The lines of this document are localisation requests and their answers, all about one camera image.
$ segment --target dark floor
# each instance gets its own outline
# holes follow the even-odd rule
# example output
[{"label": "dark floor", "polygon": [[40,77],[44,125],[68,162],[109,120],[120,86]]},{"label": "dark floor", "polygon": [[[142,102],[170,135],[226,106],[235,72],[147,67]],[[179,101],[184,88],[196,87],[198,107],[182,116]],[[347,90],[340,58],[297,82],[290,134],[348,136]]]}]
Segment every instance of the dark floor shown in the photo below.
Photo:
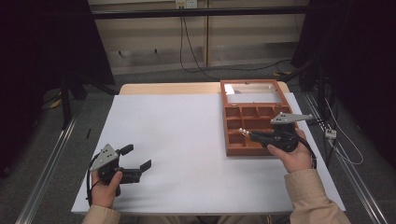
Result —
[{"label": "dark floor", "polygon": [[[264,67],[265,64],[235,65],[231,68],[252,68],[255,66]],[[284,63],[280,64],[279,68],[282,71],[293,70],[292,66]],[[215,78],[227,79],[277,78],[273,76],[275,71],[274,67],[270,67],[250,72],[215,70],[208,71],[207,74]],[[115,76],[115,79],[117,82],[115,89],[119,89],[125,83],[213,81],[200,73],[187,73],[182,70]],[[312,113],[296,80],[288,84],[290,91],[294,92],[303,113]],[[76,100],[71,101],[75,112],[82,105],[81,112],[59,163],[54,168],[54,175],[49,181],[42,201],[37,210],[33,211],[35,214],[33,223],[80,223],[83,219],[83,216],[72,214],[70,210],[113,100],[112,96],[101,93],[91,86],[87,86],[86,90],[89,94],[87,99],[82,102],[83,104]],[[394,211],[396,211],[395,170],[377,153],[370,138],[359,131],[358,124],[345,110],[342,103],[336,101],[336,105],[338,105],[338,109],[336,110],[337,106],[334,106],[334,110],[338,111],[338,123],[360,149],[364,157],[364,163],[355,165],[356,169],[379,203],[388,223],[396,223],[396,215],[394,214]],[[2,223],[15,223],[17,221],[61,134],[62,115],[61,106],[51,110],[43,110],[34,134],[32,134],[19,158],[10,167],[10,176],[0,180],[0,218]],[[318,125],[312,125],[310,129],[318,147],[324,153],[323,132]],[[358,161],[359,156],[357,156],[355,149],[349,145],[345,137],[341,134],[338,134],[338,136],[337,141],[345,146],[350,159]],[[346,215],[351,222],[373,223],[361,203],[361,198],[351,185],[335,155],[332,157],[329,170],[346,206]],[[130,217],[124,217],[121,220],[121,223],[131,222]]]}]

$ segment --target wooden box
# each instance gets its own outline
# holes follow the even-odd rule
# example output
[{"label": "wooden box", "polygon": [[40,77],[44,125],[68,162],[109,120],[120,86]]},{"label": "wooden box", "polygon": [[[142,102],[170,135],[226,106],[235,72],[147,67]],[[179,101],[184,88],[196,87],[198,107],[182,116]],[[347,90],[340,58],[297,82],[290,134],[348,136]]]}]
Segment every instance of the wooden box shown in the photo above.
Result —
[{"label": "wooden box", "polygon": [[224,136],[227,156],[272,156],[267,148],[239,132],[272,131],[273,119],[290,106],[274,79],[222,80]]}]

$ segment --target aluminum rail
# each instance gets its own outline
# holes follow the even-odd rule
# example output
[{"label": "aluminum rail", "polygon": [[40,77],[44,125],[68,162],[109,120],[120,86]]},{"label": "aluminum rail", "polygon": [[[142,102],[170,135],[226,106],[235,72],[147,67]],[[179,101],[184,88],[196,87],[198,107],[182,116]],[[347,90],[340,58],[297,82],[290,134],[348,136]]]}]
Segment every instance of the aluminum rail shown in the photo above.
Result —
[{"label": "aluminum rail", "polygon": [[203,16],[243,16],[276,14],[309,14],[334,12],[338,6],[297,6],[297,7],[240,7],[240,8],[186,8],[136,11],[93,11],[92,13],[57,13],[41,16],[91,18],[94,20],[165,18],[165,17],[203,17]]},{"label": "aluminum rail", "polygon": [[[316,102],[314,96],[308,93],[304,94],[305,100],[308,102],[309,107],[311,108],[313,115],[316,119],[320,119],[319,112],[317,111],[318,103]],[[324,125],[320,125],[320,128],[324,132],[325,127]],[[344,147],[338,142],[337,148],[340,152],[347,157],[346,150]],[[385,215],[381,211],[378,202],[376,201],[373,193],[369,190],[369,188],[364,183],[363,179],[359,175],[358,171],[356,170],[355,166],[350,162],[345,161],[338,153],[335,153],[338,161],[340,162],[341,166],[343,167],[344,172],[346,173],[347,178],[349,179],[350,183],[352,184],[353,188],[355,189],[356,193],[358,194],[359,198],[361,199],[361,203],[367,211],[367,214],[370,216],[371,220],[375,224],[388,224]]]},{"label": "aluminum rail", "polygon": [[66,146],[67,141],[69,140],[69,137],[71,133],[73,132],[74,126],[76,124],[78,115],[81,111],[82,105],[78,105],[78,109],[76,111],[75,116],[71,119],[69,124],[67,125],[66,129],[64,129],[60,136],[59,139],[52,150],[51,155],[49,156],[49,159],[41,172],[40,177],[37,179],[35,183],[35,187],[33,188],[32,192],[29,195],[29,198],[27,199],[27,202],[25,203],[24,207],[22,208],[20,215],[15,222],[15,224],[30,224],[32,223],[35,213],[38,209],[38,206],[40,205],[42,199],[44,198],[44,194],[47,191],[47,188],[50,184],[50,180],[55,172],[55,168],[62,157],[62,154],[64,152],[64,148]]}]

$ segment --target power outlet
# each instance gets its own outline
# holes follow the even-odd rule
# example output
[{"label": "power outlet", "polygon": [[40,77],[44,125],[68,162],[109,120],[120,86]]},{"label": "power outlet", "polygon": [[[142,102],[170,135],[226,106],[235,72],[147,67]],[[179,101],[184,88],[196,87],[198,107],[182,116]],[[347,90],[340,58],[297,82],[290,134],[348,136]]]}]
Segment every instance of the power outlet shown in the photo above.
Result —
[{"label": "power outlet", "polygon": [[176,8],[177,9],[186,8],[186,0],[176,0]]},{"label": "power outlet", "polygon": [[197,0],[186,0],[186,8],[198,8]]}]

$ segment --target white wire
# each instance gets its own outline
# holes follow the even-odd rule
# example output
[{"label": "white wire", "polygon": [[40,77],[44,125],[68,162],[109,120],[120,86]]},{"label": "white wire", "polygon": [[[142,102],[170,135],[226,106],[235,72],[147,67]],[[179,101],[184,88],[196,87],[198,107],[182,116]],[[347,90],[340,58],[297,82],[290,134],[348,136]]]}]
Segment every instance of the white wire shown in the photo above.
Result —
[{"label": "white wire", "polygon": [[330,145],[334,148],[334,150],[338,153],[338,155],[340,155],[341,158],[343,158],[345,161],[347,161],[347,162],[349,162],[351,164],[354,164],[354,165],[362,164],[364,162],[364,158],[363,158],[363,155],[361,154],[361,151],[358,149],[358,147],[356,147],[356,145],[352,142],[352,140],[350,140],[350,138],[347,136],[347,134],[344,133],[344,131],[341,129],[340,125],[338,125],[338,122],[335,119],[334,114],[332,113],[332,108],[330,107],[329,102],[327,101],[327,99],[324,99],[324,100],[326,101],[327,107],[329,107],[330,114],[332,115],[332,118],[334,119],[335,125],[341,131],[341,133],[346,137],[346,139],[349,140],[349,142],[353,145],[353,147],[356,148],[356,150],[358,151],[359,155],[361,155],[361,161],[359,161],[359,162],[351,161],[349,158],[343,156],[341,154],[341,152],[338,150],[338,148],[329,141]]}]

